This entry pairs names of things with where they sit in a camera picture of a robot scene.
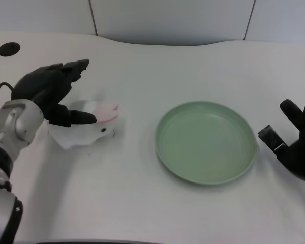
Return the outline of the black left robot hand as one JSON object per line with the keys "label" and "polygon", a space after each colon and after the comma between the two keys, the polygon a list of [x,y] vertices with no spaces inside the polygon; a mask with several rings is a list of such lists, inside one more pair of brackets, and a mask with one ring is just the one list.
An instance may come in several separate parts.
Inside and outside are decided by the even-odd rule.
{"label": "black left robot hand", "polygon": [[88,112],[69,110],[60,101],[69,93],[72,83],[81,78],[89,65],[88,59],[66,64],[40,67],[22,77],[14,86],[11,99],[27,99],[34,102],[50,124],[70,127],[97,122]]}

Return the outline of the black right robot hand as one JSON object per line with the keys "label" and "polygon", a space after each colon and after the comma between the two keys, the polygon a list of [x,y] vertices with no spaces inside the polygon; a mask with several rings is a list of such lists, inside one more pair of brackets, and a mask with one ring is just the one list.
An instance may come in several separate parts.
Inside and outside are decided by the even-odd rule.
{"label": "black right robot hand", "polygon": [[287,145],[270,125],[258,132],[258,137],[288,171],[305,181],[305,107],[301,110],[291,100],[286,99],[280,104],[280,109],[298,129],[299,138]]}

